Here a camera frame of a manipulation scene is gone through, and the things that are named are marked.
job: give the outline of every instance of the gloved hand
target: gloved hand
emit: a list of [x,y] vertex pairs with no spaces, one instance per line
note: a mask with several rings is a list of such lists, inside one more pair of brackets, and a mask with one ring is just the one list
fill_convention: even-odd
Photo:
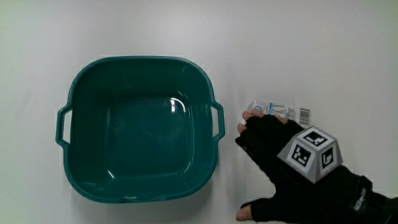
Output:
[[[271,220],[287,223],[374,223],[380,219],[387,198],[372,192],[365,177],[339,166],[313,184],[276,156],[289,140],[303,130],[295,121],[245,111],[246,125],[235,141],[275,185],[272,198],[245,203],[237,220]],[[360,199],[363,189],[367,193]]]

